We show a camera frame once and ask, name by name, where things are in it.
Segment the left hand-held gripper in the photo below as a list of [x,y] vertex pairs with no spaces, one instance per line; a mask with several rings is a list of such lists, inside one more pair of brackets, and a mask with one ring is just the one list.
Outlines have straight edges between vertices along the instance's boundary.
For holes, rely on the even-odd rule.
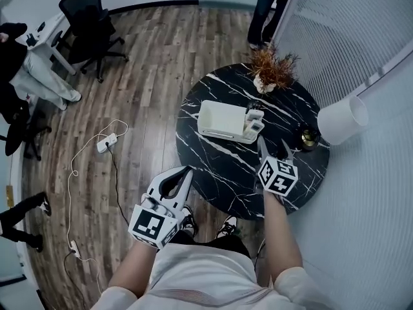
[[135,205],[128,232],[139,242],[163,249],[182,228],[183,207],[193,178],[190,166],[158,174]]

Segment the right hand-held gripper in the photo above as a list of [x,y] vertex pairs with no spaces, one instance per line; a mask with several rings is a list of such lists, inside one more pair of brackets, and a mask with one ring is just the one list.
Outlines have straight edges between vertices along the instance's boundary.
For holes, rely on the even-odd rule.
[[278,160],[269,156],[264,137],[257,138],[257,155],[260,162],[254,180],[254,192],[257,194],[267,191],[287,196],[297,183],[297,167],[292,164],[293,153],[284,139],[281,142],[284,153],[282,159]]

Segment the white storage box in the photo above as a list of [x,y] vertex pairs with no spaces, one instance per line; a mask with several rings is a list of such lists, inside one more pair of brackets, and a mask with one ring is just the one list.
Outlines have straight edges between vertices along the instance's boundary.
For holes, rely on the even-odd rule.
[[198,132],[203,136],[252,144],[259,134],[254,140],[243,137],[244,130],[249,124],[245,121],[246,114],[246,107],[204,100],[197,119]]

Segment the person's left forearm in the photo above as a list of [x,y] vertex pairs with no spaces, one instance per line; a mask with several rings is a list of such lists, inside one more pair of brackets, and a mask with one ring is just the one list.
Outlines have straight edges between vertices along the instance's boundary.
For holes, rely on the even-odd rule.
[[156,258],[157,248],[136,241],[128,251],[113,277],[109,287],[122,287],[137,298],[144,295]]

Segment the person's right forearm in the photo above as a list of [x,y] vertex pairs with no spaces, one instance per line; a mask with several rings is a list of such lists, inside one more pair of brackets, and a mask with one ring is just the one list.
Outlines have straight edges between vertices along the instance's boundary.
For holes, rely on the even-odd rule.
[[271,192],[264,191],[265,243],[268,266],[272,281],[294,267],[302,267],[303,259],[291,231],[287,213]]

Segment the person's left shoe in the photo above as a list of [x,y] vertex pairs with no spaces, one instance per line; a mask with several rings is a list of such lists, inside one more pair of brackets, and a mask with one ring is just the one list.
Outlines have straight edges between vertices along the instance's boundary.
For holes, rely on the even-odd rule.
[[187,205],[183,207],[183,213],[185,215],[182,221],[183,230],[191,237],[194,237],[198,232],[198,226],[194,219],[194,214],[191,208]]

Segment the person's shoe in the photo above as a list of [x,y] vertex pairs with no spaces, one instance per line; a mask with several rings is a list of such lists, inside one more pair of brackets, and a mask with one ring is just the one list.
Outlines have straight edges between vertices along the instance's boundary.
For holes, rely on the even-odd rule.
[[191,237],[194,237],[198,232],[198,226],[194,219],[194,214],[191,208],[187,205],[183,207],[183,213],[185,215],[182,221],[183,230]]
[[228,216],[224,220],[220,230],[218,230],[216,238],[234,234],[237,231],[237,223],[238,219],[235,216]]

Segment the round black marble table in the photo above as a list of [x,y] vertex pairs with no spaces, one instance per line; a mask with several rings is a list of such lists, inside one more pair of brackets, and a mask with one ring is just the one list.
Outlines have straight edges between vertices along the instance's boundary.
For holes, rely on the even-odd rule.
[[298,181],[286,198],[287,212],[304,206],[315,195],[327,172],[328,143],[304,152],[299,147],[299,131],[317,126],[319,106],[310,93],[294,82],[289,89],[260,94],[253,84],[249,64],[219,68],[201,78],[186,95],[176,126],[177,153],[182,165],[193,168],[192,185],[217,209],[241,219],[258,220],[264,216],[263,197],[254,190],[257,145],[236,143],[203,135],[197,119],[204,100],[247,107],[260,102],[265,128],[261,132],[268,151],[275,155],[283,142],[290,147]]

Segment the person's right shoe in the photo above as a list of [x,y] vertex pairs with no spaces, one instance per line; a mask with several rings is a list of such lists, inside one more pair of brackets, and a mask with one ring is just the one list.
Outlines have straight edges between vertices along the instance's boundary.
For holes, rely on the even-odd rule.
[[216,238],[234,234],[237,231],[237,223],[238,219],[235,216],[228,216],[224,220],[220,230],[218,230]]

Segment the white shade table lamp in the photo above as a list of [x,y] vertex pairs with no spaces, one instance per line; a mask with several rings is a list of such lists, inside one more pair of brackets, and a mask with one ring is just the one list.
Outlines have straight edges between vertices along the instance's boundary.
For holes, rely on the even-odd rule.
[[321,140],[340,145],[368,125],[368,111],[358,96],[349,96],[321,109],[316,126],[303,125],[299,144],[303,150],[314,150]]

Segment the person's black shorts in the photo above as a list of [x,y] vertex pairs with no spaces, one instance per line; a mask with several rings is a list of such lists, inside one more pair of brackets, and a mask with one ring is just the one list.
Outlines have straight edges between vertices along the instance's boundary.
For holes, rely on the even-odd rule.
[[216,249],[222,249],[226,251],[233,251],[239,254],[243,254],[248,258],[250,253],[245,247],[241,238],[236,235],[227,235],[220,238],[216,238],[210,242],[200,243],[195,242],[193,237],[189,236],[185,231],[179,231],[175,236],[169,241],[169,243],[181,244],[181,245],[200,245],[205,247],[213,247]]

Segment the large white power strip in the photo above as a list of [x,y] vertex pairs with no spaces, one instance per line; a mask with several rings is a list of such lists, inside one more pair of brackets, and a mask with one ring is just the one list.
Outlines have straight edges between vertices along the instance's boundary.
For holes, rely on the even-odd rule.
[[111,133],[109,136],[106,136],[104,139],[97,142],[97,151],[98,153],[104,153],[116,143],[117,136],[114,133]]

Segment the orange dried plant in vase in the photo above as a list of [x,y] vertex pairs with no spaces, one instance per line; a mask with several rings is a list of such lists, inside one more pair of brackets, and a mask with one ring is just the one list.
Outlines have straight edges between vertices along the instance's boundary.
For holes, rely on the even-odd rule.
[[296,63],[299,57],[294,53],[279,56],[277,47],[270,45],[256,50],[251,58],[253,83],[260,94],[271,93],[275,89],[289,89],[296,81]]

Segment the person's white shirt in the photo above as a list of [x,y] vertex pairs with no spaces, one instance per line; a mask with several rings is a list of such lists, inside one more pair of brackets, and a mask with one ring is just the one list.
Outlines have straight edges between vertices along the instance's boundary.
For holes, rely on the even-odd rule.
[[140,298],[109,287],[92,310],[334,310],[304,268],[281,273],[272,288],[257,284],[248,257],[201,245],[168,244],[157,255]]

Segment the white desk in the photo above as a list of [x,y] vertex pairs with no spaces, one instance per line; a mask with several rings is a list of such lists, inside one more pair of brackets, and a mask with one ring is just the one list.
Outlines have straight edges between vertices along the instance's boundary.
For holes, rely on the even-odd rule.
[[57,44],[52,45],[52,41],[57,34],[61,37],[69,30],[70,23],[65,17],[64,13],[60,12],[50,19],[45,21],[45,27],[42,31],[37,32],[37,30],[29,32],[33,34],[36,40],[34,46],[29,46],[29,51],[34,51],[39,57],[44,59],[46,62],[51,64],[50,58],[54,56],[58,62],[68,71],[69,74],[75,75],[76,70],[72,65],[63,57],[63,55],[58,51]]

